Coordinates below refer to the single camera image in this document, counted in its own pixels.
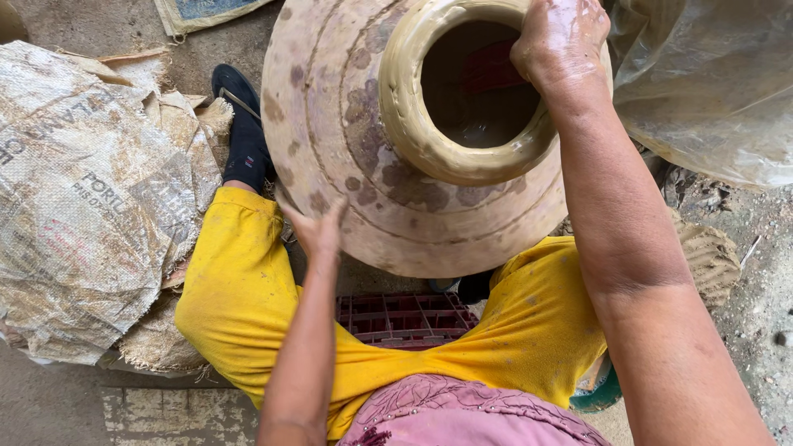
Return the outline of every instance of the embroidered pink top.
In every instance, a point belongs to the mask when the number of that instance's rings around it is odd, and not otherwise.
[[[606,446],[592,426],[519,390],[478,381],[412,375],[372,394],[341,446]]]

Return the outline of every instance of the hand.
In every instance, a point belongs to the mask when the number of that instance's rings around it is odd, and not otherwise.
[[[557,83],[605,81],[600,47],[609,28],[598,0],[534,0],[510,60],[543,95]]]
[[[347,211],[349,199],[346,195],[336,200],[322,218],[308,218],[289,205],[282,193],[276,193],[281,211],[292,222],[297,240],[309,259],[336,258],[341,243],[341,220]]]

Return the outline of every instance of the concrete floor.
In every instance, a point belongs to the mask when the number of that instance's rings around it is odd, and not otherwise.
[[[32,43],[87,56],[134,52],[172,40],[163,31],[152,0],[12,0],[30,31]],[[231,63],[254,85],[283,1],[272,2],[234,21],[190,34],[173,47],[170,70],[186,94],[209,94],[209,76],[218,63]],[[774,344],[776,332],[793,329],[793,199],[791,189],[761,197],[733,194],[734,212],[702,211],[691,194],[681,213],[690,221],[725,230],[742,256],[757,234],[764,238],[747,264],[730,301],[712,312],[741,377],[780,444],[793,444],[793,349]],[[300,281],[305,258],[294,248]],[[388,275],[345,257],[338,291],[342,294],[426,289],[426,283]],[[165,379],[84,366],[43,369],[21,353],[0,345],[0,436],[15,446],[107,445],[99,389],[102,386],[185,388],[230,386],[195,378]],[[616,444],[632,444],[624,407],[588,417]]]

